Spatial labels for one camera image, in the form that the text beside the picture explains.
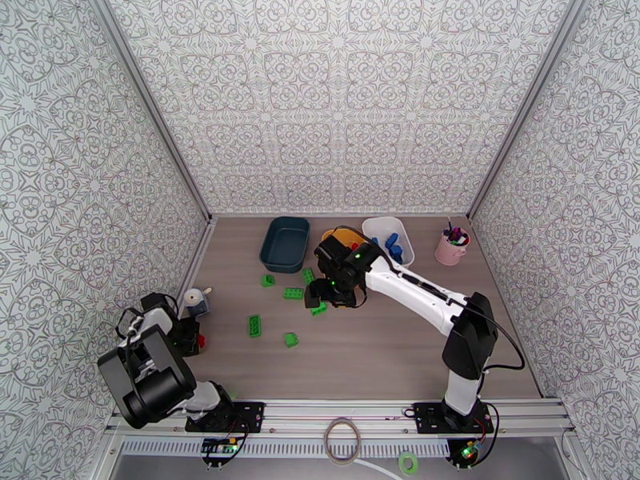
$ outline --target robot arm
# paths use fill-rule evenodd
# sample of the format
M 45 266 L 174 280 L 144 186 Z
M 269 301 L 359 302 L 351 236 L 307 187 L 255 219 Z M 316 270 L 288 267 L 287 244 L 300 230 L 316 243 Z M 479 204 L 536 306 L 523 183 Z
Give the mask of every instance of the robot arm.
M 178 410 L 195 424 L 212 412 L 218 420 L 232 415 L 224 389 L 197 382 L 182 358 L 194 354 L 194 324 L 181 322 L 161 294 L 144 297 L 142 307 L 142 313 L 132 309 L 137 315 L 126 338 L 98 359 L 124 419 L 142 428 Z
M 354 290 L 359 288 L 365 296 L 367 289 L 386 294 L 422 316 L 447 337 L 442 359 L 450 372 L 444 404 L 452 427 L 473 421 L 482 369 L 498 337 L 492 323 L 482 318 L 493 319 L 488 300 L 440 287 L 391 261 L 372 242 L 352 251 L 330 235 L 314 253 L 326 277 L 308 285 L 306 306 L 317 307 L 325 300 L 357 307 Z

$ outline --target wooden table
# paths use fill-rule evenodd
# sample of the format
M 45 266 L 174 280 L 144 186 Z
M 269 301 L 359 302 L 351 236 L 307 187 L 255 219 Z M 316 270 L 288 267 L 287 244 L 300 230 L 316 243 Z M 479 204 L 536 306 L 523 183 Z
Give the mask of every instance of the wooden table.
M 206 347 L 187 361 L 198 380 L 220 382 L 240 398 L 440 399 L 446 390 L 442 362 L 445 337 L 427 321 L 382 294 L 370 292 L 359 309 L 335 309 L 312 318 L 302 301 L 282 297 L 286 286 L 304 287 L 301 273 L 267 274 L 258 254 L 272 218 L 220 218 L 195 279 L 209 295 L 211 312 L 200 318 Z M 319 276 L 313 250 L 322 233 L 336 225 L 360 228 L 363 218 L 309 218 L 311 235 L 305 267 Z M 487 264 L 474 241 L 455 267 L 439 264 L 434 248 L 446 220 L 402 219 L 416 255 L 411 270 L 445 288 L 488 297 L 494 317 L 512 330 Z M 467 226 L 466 220 L 454 224 Z M 262 336 L 249 338 L 247 317 L 260 314 Z M 298 335 L 286 348 L 282 336 Z M 499 338 L 492 363 L 518 363 Z M 539 398 L 528 370 L 492 370 L 485 398 Z

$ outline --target pink cup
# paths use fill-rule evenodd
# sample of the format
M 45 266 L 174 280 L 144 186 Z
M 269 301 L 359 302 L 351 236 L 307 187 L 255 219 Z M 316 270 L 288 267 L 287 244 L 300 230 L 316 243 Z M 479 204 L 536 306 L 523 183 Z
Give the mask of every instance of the pink cup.
M 466 234 L 466 230 L 460 229 L 464 234 Z M 466 246 L 471 243 L 471 236 L 469 236 L 469 241 L 464 246 L 455 246 L 451 242 L 446 239 L 445 235 L 440 235 L 440 241 L 438 242 L 438 246 L 435 249 L 435 258 L 438 262 L 443 264 L 444 266 L 455 266 L 458 262 L 460 262 L 460 258 L 466 254 Z

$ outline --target patterned wallpaper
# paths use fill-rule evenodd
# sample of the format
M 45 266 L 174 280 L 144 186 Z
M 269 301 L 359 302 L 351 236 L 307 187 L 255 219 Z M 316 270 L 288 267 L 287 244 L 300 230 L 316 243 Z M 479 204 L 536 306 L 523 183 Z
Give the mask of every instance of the patterned wallpaper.
M 216 214 L 466 211 L 568 0 L 110 0 Z
M 474 221 L 598 478 L 640 478 L 640 0 L 593 0 Z
M 0 0 L 0 478 L 84 478 L 125 305 L 203 228 L 86 0 Z

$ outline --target green lego brick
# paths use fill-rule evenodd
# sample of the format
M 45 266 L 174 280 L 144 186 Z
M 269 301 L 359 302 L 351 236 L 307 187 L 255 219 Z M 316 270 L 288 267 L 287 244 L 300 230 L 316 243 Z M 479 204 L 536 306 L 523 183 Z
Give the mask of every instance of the green lego brick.
M 253 314 L 249 316 L 249 336 L 257 338 L 262 334 L 262 324 L 260 323 L 260 315 Z
M 299 344 L 298 336 L 295 333 L 285 333 L 285 345 L 287 348 L 291 348 L 292 346 L 296 346 Z
M 326 303 L 323 301 L 320 303 L 320 306 L 317 308 L 311 308 L 311 316 L 316 316 L 320 313 L 324 313 L 326 311 Z
M 284 299 L 304 299 L 305 290 L 299 287 L 286 287 L 282 292 Z
M 275 284 L 275 277 L 270 274 L 265 274 L 262 276 L 261 280 L 262 287 L 272 287 Z
M 305 286 L 311 284 L 311 282 L 315 279 L 314 270 L 310 267 L 302 269 L 302 279 L 304 279 Z

